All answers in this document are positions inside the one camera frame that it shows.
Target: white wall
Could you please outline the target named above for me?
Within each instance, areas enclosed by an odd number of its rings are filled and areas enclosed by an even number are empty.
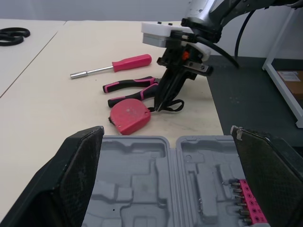
[[[136,20],[176,21],[185,15],[190,0],[0,0],[0,18],[39,20]],[[239,56],[266,57],[288,16],[288,7],[258,10],[243,34]],[[236,39],[246,15],[235,18],[224,29],[219,46],[233,55]],[[290,34],[278,57],[303,59],[303,29]]]

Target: drill bit set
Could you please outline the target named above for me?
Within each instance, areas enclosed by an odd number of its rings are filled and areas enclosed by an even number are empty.
[[[267,223],[267,220],[258,205],[256,198],[253,196],[246,180],[239,180],[232,184],[235,199],[240,206],[239,214],[243,216],[243,222],[247,225]]]

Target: white metal frame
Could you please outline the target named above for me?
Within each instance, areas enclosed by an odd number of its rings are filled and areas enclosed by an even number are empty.
[[[295,117],[297,118],[297,127],[303,128],[303,109],[298,104],[297,100],[294,98],[293,94],[288,90],[287,86],[283,82],[283,80],[280,78],[277,71],[272,66],[272,62],[281,46],[281,44],[284,41],[284,38],[288,34],[290,30],[290,25],[292,22],[296,19],[298,16],[300,10],[299,9],[292,9],[289,16],[287,17],[284,25],[282,26],[280,33],[278,34],[269,54],[268,57],[262,67],[263,70],[266,70],[267,73],[270,75],[271,79],[275,83],[276,87],[279,89],[280,93],[282,94],[283,98],[289,105],[290,109],[293,111]]]

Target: black cable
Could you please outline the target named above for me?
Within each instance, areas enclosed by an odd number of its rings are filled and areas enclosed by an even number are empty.
[[[223,14],[223,16],[220,19],[220,24],[222,23],[223,19],[226,18],[232,11],[234,8],[236,8],[236,6],[240,3],[241,0],[236,0],[229,8],[228,10]]]
[[[251,16],[254,14],[255,10],[251,11],[248,16],[246,17],[241,29],[240,29],[240,32],[239,32],[239,35],[238,35],[238,38],[237,38],[237,42],[236,42],[236,47],[235,47],[235,59],[237,60],[238,58],[238,52],[239,52],[239,45],[240,45],[240,41],[241,41],[241,37],[243,35],[243,32],[244,32],[244,29],[248,23],[248,21],[250,20]]]
[[[199,36],[197,37],[197,41],[199,43],[202,43],[202,44],[204,44],[204,45],[212,48],[214,51],[217,51],[223,57],[227,58],[227,60],[229,60],[236,68],[240,67],[239,64],[237,63],[237,61],[232,56],[230,56],[227,52],[225,52],[225,50],[223,50],[220,47],[216,46],[212,42],[210,42],[207,39],[204,39],[202,37],[199,37]]]

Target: table surface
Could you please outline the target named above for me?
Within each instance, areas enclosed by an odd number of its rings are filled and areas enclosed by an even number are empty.
[[[39,53],[0,98],[0,220],[35,172],[51,159],[64,139],[77,131],[103,125],[106,135],[117,135],[108,121],[107,100],[140,89],[104,94],[102,86],[122,79],[161,77],[165,67],[156,63],[164,52],[142,44],[140,22],[70,21]],[[70,79],[77,71],[110,66],[112,61],[148,53],[150,66],[103,72]],[[152,113],[151,121],[134,135],[166,137],[171,147],[183,135],[222,135],[207,79],[188,80],[178,98],[179,113]],[[144,102],[153,106],[153,100]]]
[[[27,28],[31,35],[15,46],[0,46],[0,97],[56,34],[65,21],[0,19],[0,29]]]

